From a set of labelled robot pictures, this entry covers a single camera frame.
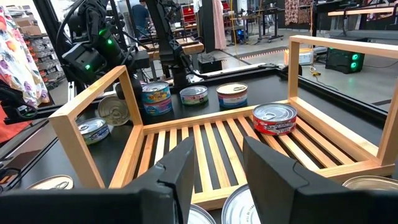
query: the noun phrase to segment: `warehouse floor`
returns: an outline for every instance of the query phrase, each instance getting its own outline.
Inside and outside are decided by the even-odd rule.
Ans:
[[[256,64],[256,63],[274,63],[280,66],[284,65],[284,52],[283,50],[289,46],[289,36],[291,35],[309,35],[307,30],[287,30],[279,29],[279,34],[284,35],[284,39],[275,39],[271,43],[268,43],[266,39],[263,39],[261,43],[253,45],[257,42],[258,35],[253,34],[249,37],[248,44],[237,45],[227,47],[224,50],[212,52],[207,55],[213,56],[217,60],[223,61],[223,69],[242,67],[245,65]],[[328,37],[327,32],[322,31],[318,33],[319,37]],[[398,44],[398,42],[387,42],[377,40],[377,43],[383,44]],[[206,58],[205,54],[199,55],[199,58]],[[396,78],[398,76],[398,63],[396,60],[384,57],[376,57],[372,55],[366,55],[364,60],[364,67],[361,72],[353,74],[343,74],[334,70],[326,70],[322,64],[315,64],[314,67],[321,76],[318,77],[318,82],[322,85],[330,86],[335,90],[338,90],[348,96],[357,98],[367,103],[373,103],[376,106],[384,110],[388,110],[394,86],[396,84]],[[157,70],[157,76],[162,75],[160,62],[155,61],[155,69]],[[145,69],[147,76],[152,78],[150,69]],[[316,78],[310,73],[310,67],[303,67],[303,76],[309,80],[317,82]],[[50,91],[56,104],[64,103],[67,100],[67,83],[66,81],[61,83],[60,86]]]

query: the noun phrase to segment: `green led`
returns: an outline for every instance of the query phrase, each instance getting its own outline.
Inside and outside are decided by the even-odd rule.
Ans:
[[[99,31],[99,35],[102,35],[103,33],[105,33],[106,29],[100,30]]]
[[[351,63],[351,68],[355,69],[358,66],[358,64],[356,62]]]

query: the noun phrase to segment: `black table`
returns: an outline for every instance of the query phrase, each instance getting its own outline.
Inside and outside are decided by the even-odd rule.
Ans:
[[[246,83],[249,87],[248,105],[258,105],[261,103],[285,100],[287,98],[287,81],[282,80],[278,75],[260,74],[252,77],[248,75],[247,77],[240,77],[240,79],[243,79],[241,82]],[[221,111],[222,109],[219,107],[216,96],[216,87],[220,82],[217,84],[206,84],[208,85],[209,101],[204,105],[196,107],[183,106],[180,102],[179,95],[172,94],[174,110],[158,117],[151,117],[146,114],[142,114],[144,124],[159,123],[170,121],[172,119],[188,118]],[[344,124],[360,136],[366,138],[368,141],[375,145],[379,144],[382,134],[382,128],[380,126],[369,123],[357,117],[353,113],[347,112],[344,107],[336,106],[320,98],[318,95],[314,95],[302,88],[300,88],[298,95],[328,116],[337,120],[341,124]],[[93,116],[96,116],[96,112],[89,111],[80,119],[90,118]],[[132,126],[128,125],[111,128],[111,134],[106,139],[89,147],[91,155],[95,160],[97,168],[106,186],[109,185],[113,177],[113,173],[119,162],[119,158],[130,135],[131,129]],[[44,147],[44,150],[42,150],[35,161],[29,164],[29,167],[24,172],[21,182],[14,186],[15,189],[25,189],[36,181],[60,174],[72,177],[76,188],[82,187],[75,171],[69,163],[62,145],[55,137],[50,124],[42,128],[26,144],[26,147],[31,149],[42,149]],[[218,223],[221,223],[221,210],[211,211],[211,214]]]

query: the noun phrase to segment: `black tabletop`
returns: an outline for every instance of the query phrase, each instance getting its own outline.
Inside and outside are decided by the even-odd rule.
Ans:
[[[249,87],[248,105],[258,105],[261,103],[285,100],[287,98],[287,81],[281,80],[277,75],[256,78],[248,77],[245,80],[241,80],[241,82],[246,83]],[[218,104],[216,95],[216,87],[217,85],[209,85],[209,101],[204,105],[195,107],[183,106],[180,102],[179,95],[173,94],[173,111],[158,117],[148,116],[143,113],[142,118],[144,124],[159,123],[221,111],[222,109]],[[300,89],[298,95],[311,105],[317,107],[320,111],[366,138],[368,141],[375,145],[379,144],[382,134],[381,128],[356,117],[345,111],[344,108],[339,108],[308,91]],[[95,112],[85,114],[84,118],[93,116],[95,116]],[[111,134],[106,139],[89,147],[105,185],[109,185],[112,179],[131,129],[132,126],[129,125],[111,128]],[[19,187],[24,189],[36,181],[60,174],[71,176],[75,182],[76,188],[82,187],[75,171],[69,163],[62,145],[59,141],[55,140],[48,152],[46,152],[22,178]],[[212,211],[211,214],[218,220],[218,223],[220,223],[221,210]]]

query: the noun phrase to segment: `wooden crate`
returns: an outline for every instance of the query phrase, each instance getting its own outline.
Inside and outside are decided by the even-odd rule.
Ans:
[[[143,125],[125,67],[116,67],[80,93],[50,117],[80,182],[85,187],[104,187],[101,176],[79,133],[75,117],[95,97],[119,77],[134,127],[111,181],[121,188],[148,168],[181,140],[194,136],[198,168],[192,202],[212,210],[221,208],[226,198],[246,183],[239,157],[244,136],[252,136],[308,169],[343,182],[357,175],[390,175],[394,170],[398,139],[398,89],[395,89],[389,115],[377,147],[297,96],[299,45],[313,44],[363,54],[398,58],[398,46],[350,42],[296,35],[290,37],[288,103],[298,111],[297,129],[285,136],[266,136],[254,131],[252,109],[238,108],[193,118]]]

